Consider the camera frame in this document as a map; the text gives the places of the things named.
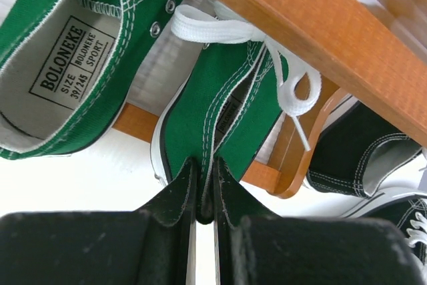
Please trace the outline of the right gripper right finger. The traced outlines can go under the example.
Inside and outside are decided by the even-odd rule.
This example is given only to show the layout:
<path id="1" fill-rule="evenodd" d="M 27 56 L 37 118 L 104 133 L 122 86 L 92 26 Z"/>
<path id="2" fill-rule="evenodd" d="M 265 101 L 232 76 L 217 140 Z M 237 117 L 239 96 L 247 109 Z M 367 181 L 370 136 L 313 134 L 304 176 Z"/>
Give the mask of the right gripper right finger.
<path id="1" fill-rule="evenodd" d="M 213 163 L 218 284 L 425 284 L 393 223 L 281 217 Z"/>

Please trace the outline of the green sneaker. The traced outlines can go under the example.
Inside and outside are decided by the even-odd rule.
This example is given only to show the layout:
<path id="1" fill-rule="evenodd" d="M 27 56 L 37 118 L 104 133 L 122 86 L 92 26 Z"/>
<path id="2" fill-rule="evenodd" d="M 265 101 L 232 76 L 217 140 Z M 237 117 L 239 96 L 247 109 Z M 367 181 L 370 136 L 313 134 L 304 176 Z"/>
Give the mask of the green sneaker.
<path id="1" fill-rule="evenodd" d="M 214 9 L 180 5 L 171 20 L 175 36 L 203 50 L 155 127 L 151 162 L 163 185 L 188 158 L 203 188 L 217 156 L 240 179 L 282 114 L 311 148 L 299 118 L 320 96 L 320 73 L 222 3 Z"/>
<path id="2" fill-rule="evenodd" d="M 16 0 L 1 25 L 1 157 L 96 142 L 182 1 Z"/>

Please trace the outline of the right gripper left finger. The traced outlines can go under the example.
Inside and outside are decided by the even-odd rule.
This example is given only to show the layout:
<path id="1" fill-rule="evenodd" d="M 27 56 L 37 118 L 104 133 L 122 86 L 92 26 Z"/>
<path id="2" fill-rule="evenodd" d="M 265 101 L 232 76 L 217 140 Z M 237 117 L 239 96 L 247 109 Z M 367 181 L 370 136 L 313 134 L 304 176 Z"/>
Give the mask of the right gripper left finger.
<path id="1" fill-rule="evenodd" d="M 130 212 L 1 218 L 2 284 L 193 284 L 197 164 Z"/>

